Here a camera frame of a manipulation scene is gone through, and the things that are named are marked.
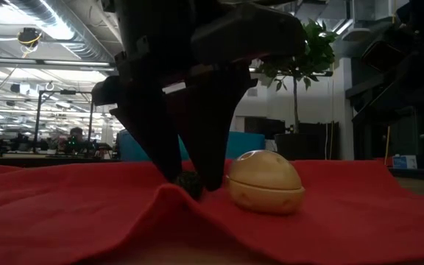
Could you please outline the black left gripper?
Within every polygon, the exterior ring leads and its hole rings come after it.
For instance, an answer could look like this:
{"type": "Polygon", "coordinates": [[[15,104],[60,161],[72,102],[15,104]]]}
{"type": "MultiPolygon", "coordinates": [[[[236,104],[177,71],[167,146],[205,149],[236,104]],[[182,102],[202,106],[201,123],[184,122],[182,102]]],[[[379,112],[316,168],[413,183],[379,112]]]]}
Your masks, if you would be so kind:
{"type": "MultiPolygon", "coordinates": [[[[102,7],[119,20],[124,49],[115,57],[116,76],[153,78],[162,88],[185,81],[177,95],[177,130],[204,187],[220,188],[233,114],[256,85],[249,66],[234,63],[302,55],[302,24],[271,2],[105,2],[102,7]],[[187,77],[197,66],[227,67],[187,77]]],[[[116,104],[109,78],[92,90],[96,106],[116,104]]]]}

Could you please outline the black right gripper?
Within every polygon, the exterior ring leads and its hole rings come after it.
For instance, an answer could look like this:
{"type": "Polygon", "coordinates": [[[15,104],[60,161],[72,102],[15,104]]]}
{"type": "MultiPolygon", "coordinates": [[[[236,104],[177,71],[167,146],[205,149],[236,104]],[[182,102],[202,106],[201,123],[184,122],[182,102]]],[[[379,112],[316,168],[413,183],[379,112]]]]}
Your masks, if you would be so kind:
{"type": "Polygon", "coordinates": [[[397,14],[362,61],[379,75],[345,91],[356,110],[354,126],[391,123],[404,108],[419,105],[424,101],[424,14],[397,14]]]}

